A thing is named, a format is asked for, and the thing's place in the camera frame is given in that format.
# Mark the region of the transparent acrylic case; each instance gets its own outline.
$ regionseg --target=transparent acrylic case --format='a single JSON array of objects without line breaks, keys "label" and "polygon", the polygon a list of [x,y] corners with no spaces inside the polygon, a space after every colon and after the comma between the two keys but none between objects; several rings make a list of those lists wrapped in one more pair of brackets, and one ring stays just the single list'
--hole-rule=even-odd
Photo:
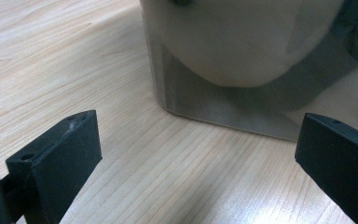
[{"label": "transparent acrylic case", "polygon": [[307,112],[358,129],[358,1],[141,5],[166,110],[293,141]]}]

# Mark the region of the clear glass container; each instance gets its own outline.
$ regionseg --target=clear glass container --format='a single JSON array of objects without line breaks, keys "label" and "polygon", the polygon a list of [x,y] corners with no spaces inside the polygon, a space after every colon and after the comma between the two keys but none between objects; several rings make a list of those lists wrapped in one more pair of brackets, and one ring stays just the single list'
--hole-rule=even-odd
[{"label": "clear glass container", "polygon": [[141,5],[166,110],[293,141],[307,112],[358,129],[358,1]]}]

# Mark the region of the screw hole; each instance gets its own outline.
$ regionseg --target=screw hole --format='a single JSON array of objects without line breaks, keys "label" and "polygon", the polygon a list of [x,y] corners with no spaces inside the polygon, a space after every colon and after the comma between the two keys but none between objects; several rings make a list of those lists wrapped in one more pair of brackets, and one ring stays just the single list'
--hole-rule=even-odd
[{"label": "screw hole", "polygon": [[22,159],[23,161],[28,161],[28,160],[30,160],[33,156],[34,156],[34,154],[32,154],[32,153],[30,153],[30,154],[25,154],[25,155],[23,155],[23,156],[21,157],[21,159]]}]

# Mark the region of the wood grain surface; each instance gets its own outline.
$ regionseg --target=wood grain surface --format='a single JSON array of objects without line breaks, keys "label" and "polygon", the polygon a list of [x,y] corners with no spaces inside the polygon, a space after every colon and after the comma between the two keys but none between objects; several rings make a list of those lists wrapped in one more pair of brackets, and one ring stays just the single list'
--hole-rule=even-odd
[{"label": "wood grain surface", "polygon": [[8,156],[89,109],[103,160],[62,223],[351,223],[294,143],[157,104],[138,1],[0,1],[0,176]]}]

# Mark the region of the wooden table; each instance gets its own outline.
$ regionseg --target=wooden table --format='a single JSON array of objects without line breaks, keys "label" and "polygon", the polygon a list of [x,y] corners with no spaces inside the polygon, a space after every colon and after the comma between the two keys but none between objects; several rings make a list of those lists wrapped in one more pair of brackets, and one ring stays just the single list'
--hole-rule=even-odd
[{"label": "wooden table", "polygon": [[62,223],[351,223],[296,164],[296,144],[157,104],[138,1],[0,1],[0,176],[89,109],[103,160]]}]

